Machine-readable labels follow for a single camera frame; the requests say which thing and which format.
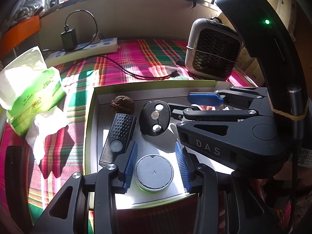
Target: gray fan heater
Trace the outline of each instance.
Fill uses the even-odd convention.
[[[227,80],[237,62],[242,41],[235,30],[210,19],[197,19],[191,28],[185,66],[194,75]]]

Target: black power adapter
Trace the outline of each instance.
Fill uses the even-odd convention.
[[[65,32],[61,33],[64,50],[72,51],[78,45],[76,29],[75,28],[69,29],[68,24],[66,24],[64,28]]]

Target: power strip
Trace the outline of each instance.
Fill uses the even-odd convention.
[[[87,43],[80,44],[76,47],[79,49],[85,46]],[[85,58],[91,55],[97,54],[108,54],[117,52],[118,44],[117,38],[105,39],[101,40],[97,44],[91,44],[84,49],[79,51],[71,51],[71,52],[55,52],[49,55],[49,57],[45,60],[48,68],[54,67],[59,64],[63,64],[70,61],[75,61],[81,58]]]

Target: beige curtain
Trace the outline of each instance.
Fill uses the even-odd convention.
[[[297,14],[295,0],[268,0],[268,2],[280,16],[290,36],[295,41],[293,35]],[[219,17],[225,25],[233,27],[223,13]],[[249,56],[245,47],[241,50],[236,66],[243,70],[258,86],[264,84],[264,78],[257,60]]]

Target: striped tablecloth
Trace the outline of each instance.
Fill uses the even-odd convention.
[[[186,42],[164,40],[119,41],[116,53],[107,56],[124,68],[145,76],[165,76],[178,68],[179,76],[170,80],[194,80],[184,67],[175,65],[185,59]],[[0,201],[7,209],[4,187],[5,151],[9,145],[21,145],[27,152],[25,178],[29,187],[28,201],[33,222],[36,222],[53,196],[74,172],[83,172],[86,101],[89,89],[110,84],[139,82],[105,58],[91,58],[74,66],[58,65],[67,95],[58,106],[70,121],[66,128],[45,141],[46,155],[40,165],[34,163],[30,147],[6,125],[0,145]],[[254,86],[241,71],[234,69],[229,78],[234,86]],[[89,215],[89,232],[93,233],[93,216]]]

